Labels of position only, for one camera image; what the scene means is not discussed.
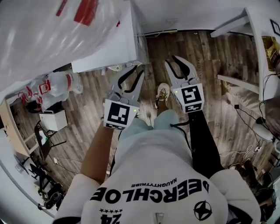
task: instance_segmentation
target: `shorts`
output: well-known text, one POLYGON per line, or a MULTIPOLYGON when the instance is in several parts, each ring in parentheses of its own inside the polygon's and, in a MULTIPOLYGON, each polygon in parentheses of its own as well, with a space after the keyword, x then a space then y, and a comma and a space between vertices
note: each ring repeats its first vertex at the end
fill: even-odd
POLYGON ((184 135, 179 129, 170 126, 170 124, 178 123, 179 117, 174 110, 163 111, 158 117, 155 118, 154 127, 147 125, 146 122, 139 118, 134 118, 130 126, 122 131, 119 141, 122 141, 132 135, 151 130, 173 130, 184 135))

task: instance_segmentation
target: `cable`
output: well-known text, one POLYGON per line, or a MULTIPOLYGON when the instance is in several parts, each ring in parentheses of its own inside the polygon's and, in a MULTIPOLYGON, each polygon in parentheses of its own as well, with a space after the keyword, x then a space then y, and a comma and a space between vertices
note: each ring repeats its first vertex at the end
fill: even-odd
POLYGON ((241 117, 241 115, 239 114, 239 112, 237 111, 237 109, 235 109, 235 110, 236 110, 236 112, 238 113, 238 115, 239 115, 239 117, 241 118, 241 120, 244 122, 244 124, 247 125, 247 126, 249 127, 249 129, 251 129, 252 132, 254 133, 255 138, 256 138, 256 140, 257 140, 257 142, 258 142, 258 144, 256 145, 256 147, 257 147, 257 146, 260 146, 259 143, 260 143, 261 140, 258 140, 257 135, 256 135, 256 133, 254 132, 254 130, 245 122, 245 120, 243 120, 243 118, 241 117))
POLYGON ((224 155, 224 156, 220 154, 220 157, 227 157, 229 154, 231 154, 231 153, 233 153, 233 152, 238 153, 238 154, 243 154, 243 153, 245 153, 244 156, 243 156, 243 161, 242 161, 242 162, 244 162, 244 161, 247 159, 247 157, 249 156, 250 152, 253 152, 253 153, 255 153, 255 154, 258 153, 258 152, 253 151, 252 148, 253 148, 253 145, 250 144, 250 145, 248 145, 248 147, 247 147, 247 149, 246 149, 246 152, 230 151, 228 154, 226 154, 226 155, 224 155))
POLYGON ((189 141, 188 141, 186 132, 185 132, 182 128, 177 127, 176 125, 170 124, 170 126, 171 126, 171 127, 174 127, 174 128, 177 128, 177 129, 179 129, 180 131, 182 131, 182 132, 184 133, 184 135, 185 135, 185 140, 187 141, 188 147, 189 147, 189 149, 191 150, 191 147, 189 146, 189 141))
MULTIPOLYGON (((66 169, 64 166, 61 166, 61 165, 59 165, 59 164, 57 164, 56 163, 56 165, 58 165, 58 166, 60 166, 60 167, 62 167, 63 169, 66 169)), ((71 171, 71 170, 68 170, 68 169, 66 169, 67 171, 69 171, 69 172, 71 172, 71 173, 75 173, 75 174, 78 174, 77 172, 75 172, 75 171, 71 171)))
POLYGON ((238 108, 238 110, 241 110, 241 111, 243 111, 244 113, 246 113, 246 114, 248 114, 246 111, 244 111, 244 110, 242 110, 242 109, 240 109, 240 108, 238 108))
POLYGON ((76 161, 78 163, 82 163, 82 162, 80 162, 80 161, 78 161, 76 159, 67 159, 67 158, 62 158, 62 157, 58 157, 58 156, 55 156, 54 158, 65 159, 65 160, 76 161))
MULTIPOLYGON (((262 116, 261 116, 262 125, 263 125, 267 130, 269 130, 269 131, 270 131, 269 127, 266 125, 266 123, 265 123, 264 120, 263 120, 263 112, 262 112, 262 110, 261 110, 261 104, 264 104, 264 105, 266 104, 265 101, 264 101, 264 91, 265 91, 265 89, 266 89, 266 83, 267 83, 268 79, 270 78, 270 76, 272 76, 272 75, 279 75, 279 73, 276 73, 276 74, 269 74, 269 75, 267 75, 267 76, 264 77, 264 79, 263 79, 263 88, 262 88, 262 101, 259 103, 259 111, 261 112, 261 115, 262 115, 262 116)), ((280 139, 279 139, 278 137, 276 137, 271 131, 270 131, 270 133, 273 135, 274 138, 276 138, 276 139, 278 139, 278 140, 280 141, 280 139)))
POLYGON ((177 21, 175 21, 175 22, 172 24, 172 26, 170 26, 169 28, 160 31, 160 32, 158 33, 158 35, 156 35, 155 37, 146 37, 146 38, 156 38, 156 37, 158 37, 160 34, 162 34, 164 31, 168 31, 169 29, 171 29, 176 23, 177 23, 177 21))
MULTIPOLYGON (((65 168, 64 166, 62 166, 62 165, 57 164, 57 158, 59 158, 59 159, 65 159, 65 160, 69 160, 69 161, 76 161, 76 162, 78 162, 78 163, 82 163, 82 162, 80 162, 80 161, 78 161, 78 160, 76 160, 76 159, 67 159, 67 158, 62 158, 62 157, 55 156, 55 157, 53 158, 53 159, 54 159, 54 164, 56 164, 56 165, 62 167, 63 169, 66 169, 66 168, 65 168)), ((69 172, 71 172, 71 173, 78 174, 78 173, 75 172, 75 171, 71 171, 71 170, 68 170, 68 169, 66 169, 66 170, 69 171, 69 172)))

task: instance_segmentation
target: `table leg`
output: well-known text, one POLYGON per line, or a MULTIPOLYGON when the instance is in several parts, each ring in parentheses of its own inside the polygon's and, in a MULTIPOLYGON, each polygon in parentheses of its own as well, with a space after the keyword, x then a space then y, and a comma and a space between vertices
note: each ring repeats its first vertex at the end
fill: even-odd
POLYGON ((26 143, 29 139, 33 138, 35 136, 35 133, 33 133, 31 136, 29 136, 27 139, 24 140, 24 142, 26 143))
POLYGON ((240 19, 234 20, 233 22, 230 22, 222 27, 220 27, 219 29, 215 30, 214 32, 210 33, 211 37, 217 37, 223 34, 226 34, 229 31, 234 30, 235 28, 244 26, 245 24, 249 23, 249 17, 248 16, 244 16, 240 19))
POLYGON ((259 94, 259 87, 255 84, 245 82, 245 81, 242 81, 240 79, 236 79, 236 78, 233 78, 233 77, 230 77, 230 76, 224 76, 224 75, 217 75, 217 78, 219 80, 229 82, 231 84, 240 86, 242 88, 248 89, 248 90, 250 90, 254 93, 259 94))
POLYGON ((39 146, 39 144, 37 142, 35 146, 33 146, 31 149, 29 149, 29 154, 31 154, 38 146, 39 146))

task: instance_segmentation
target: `shoe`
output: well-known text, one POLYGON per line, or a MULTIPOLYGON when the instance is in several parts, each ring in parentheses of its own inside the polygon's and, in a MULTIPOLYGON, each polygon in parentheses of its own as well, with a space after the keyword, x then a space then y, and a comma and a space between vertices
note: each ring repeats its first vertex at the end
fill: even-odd
POLYGON ((170 95, 170 87, 166 83, 161 83, 159 87, 157 88, 157 96, 156 96, 156 101, 154 103, 155 108, 158 108, 158 102, 159 101, 164 101, 166 102, 168 97, 170 95))
POLYGON ((231 164, 231 165, 228 167, 228 169, 230 169, 230 170, 235 170, 236 165, 240 165, 240 163, 231 164))

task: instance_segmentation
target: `red and white item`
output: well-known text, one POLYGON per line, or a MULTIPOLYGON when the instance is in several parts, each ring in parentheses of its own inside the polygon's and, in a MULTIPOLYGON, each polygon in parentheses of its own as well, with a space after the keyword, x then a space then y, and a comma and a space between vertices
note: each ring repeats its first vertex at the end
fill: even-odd
POLYGON ((97 0, 63 0, 56 16, 89 26, 94 20, 97 0))

